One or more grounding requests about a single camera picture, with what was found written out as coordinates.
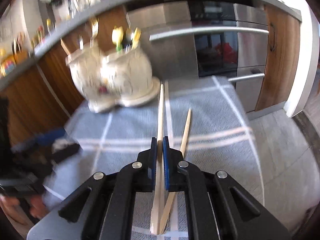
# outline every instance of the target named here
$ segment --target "brown cabinet door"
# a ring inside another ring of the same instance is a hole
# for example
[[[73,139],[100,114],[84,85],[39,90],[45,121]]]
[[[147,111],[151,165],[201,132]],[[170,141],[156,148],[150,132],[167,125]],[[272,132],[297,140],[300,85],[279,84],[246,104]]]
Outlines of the brown cabinet door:
[[[289,97],[300,50],[300,22],[273,7],[266,6],[268,53],[256,111],[279,104]]]

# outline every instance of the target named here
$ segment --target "metal rivet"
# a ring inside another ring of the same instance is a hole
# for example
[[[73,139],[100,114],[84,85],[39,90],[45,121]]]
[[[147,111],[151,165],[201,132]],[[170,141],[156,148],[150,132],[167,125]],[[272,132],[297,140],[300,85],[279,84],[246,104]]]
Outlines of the metal rivet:
[[[102,179],[103,178],[103,173],[102,172],[96,172],[94,175],[93,175],[93,178],[94,179]]]
[[[142,163],[141,162],[132,163],[132,167],[134,169],[140,169],[142,167]]]
[[[225,171],[218,171],[217,175],[220,179],[224,179],[228,176],[228,173],[226,173]]]
[[[189,163],[186,162],[186,161],[180,161],[180,162],[178,163],[178,165],[179,165],[179,167],[181,167],[181,168],[186,168],[186,167],[189,166]]]

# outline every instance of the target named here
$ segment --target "triangular cutout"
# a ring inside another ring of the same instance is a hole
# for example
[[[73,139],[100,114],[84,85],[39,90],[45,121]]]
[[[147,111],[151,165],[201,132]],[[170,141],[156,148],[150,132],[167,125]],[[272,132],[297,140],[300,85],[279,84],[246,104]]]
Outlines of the triangular cutout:
[[[81,211],[89,197],[90,192],[90,188],[84,190],[71,203],[58,211],[59,216],[66,219],[68,222],[76,223],[80,217]]]
[[[260,215],[259,209],[252,204],[236,187],[230,188],[233,200],[243,222],[250,221]]]

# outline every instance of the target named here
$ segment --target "silver handle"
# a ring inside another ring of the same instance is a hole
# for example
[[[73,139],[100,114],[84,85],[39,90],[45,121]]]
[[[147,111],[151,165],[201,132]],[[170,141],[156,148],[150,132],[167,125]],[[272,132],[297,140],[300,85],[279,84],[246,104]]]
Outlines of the silver handle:
[[[249,80],[249,79],[254,79],[254,78],[263,78],[263,77],[264,77],[264,73],[259,71],[258,73],[254,73],[254,74],[251,74],[251,75],[245,75],[245,76],[240,76],[240,77],[229,78],[228,81],[231,82],[231,83],[235,83],[235,82],[238,82],[238,81]]]
[[[260,33],[269,34],[268,30],[236,27],[236,26],[205,26],[205,27],[191,27],[185,29],[178,29],[163,33],[156,33],[150,35],[149,41],[156,41],[170,37],[184,36],[188,34],[203,34],[203,33],[221,33],[221,32],[246,32],[246,33]]]

